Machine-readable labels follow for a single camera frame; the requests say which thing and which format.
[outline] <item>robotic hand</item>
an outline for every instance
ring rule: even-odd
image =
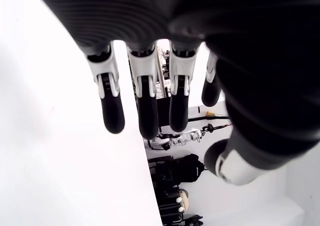
[[[320,141],[319,0],[44,0],[86,55],[107,130],[125,125],[113,40],[126,42],[139,127],[158,130],[158,39],[170,40],[169,122],[181,132],[201,42],[211,50],[202,101],[225,93],[233,132],[205,155],[206,167],[242,185]]]

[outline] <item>white wall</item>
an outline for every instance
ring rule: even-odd
[[[320,225],[320,144],[287,166],[287,194],[305,211],[304,226]]]
[[[0,225],[161,225],[124,43],[126,125],[111,135],[85,57],[42,1],[0,0],[0,20]]]
[[[216,114],[226,114],[224,102],[219,102],[210,111]],[[189,128],[201,129],[208,123],[213,126],[228,123],[228,120],[198,121],[189,123]],[[173,148],[166,152],[147,151],[147,157],[153,158],[163,155],[173,155],[175,158],[194,153],[203,162],[206,150],[216,141],[229,138],[232,128],[227,127],[207,133],[200,143],[193,141],[185,146]],[[249,212],[266,203],[271,203],[285,194],[286,169],[275,170],[261,176],[252,183],[244,186],[234,186],[217,179],[209,171],[204,171],[196,182],[182,183],[181,188],[189,192],[190,208],[187,213],[197,213],[203,216],[205,225],[214,226],[216,222],[222,222],[226,218],[237,213]]]

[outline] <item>black ribbed rubber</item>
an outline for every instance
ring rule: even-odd
[[[149,93],[148,76],[142,76],[142,97],[137,99],[139,130],[143,138],[153,139],[158,133],[158,109],[156,97]]]
[[[103,50],[112,40],[139,45],[159,38],[200,41],[170,35],[167,30],[169,19],[151,0],[44,1],[87,55]]]
[[[218,102],[220,92],[221,87],[217,76],[214,77],[211,83],[205,79],[201,96],[203,104],[207,107],[213,107]]]

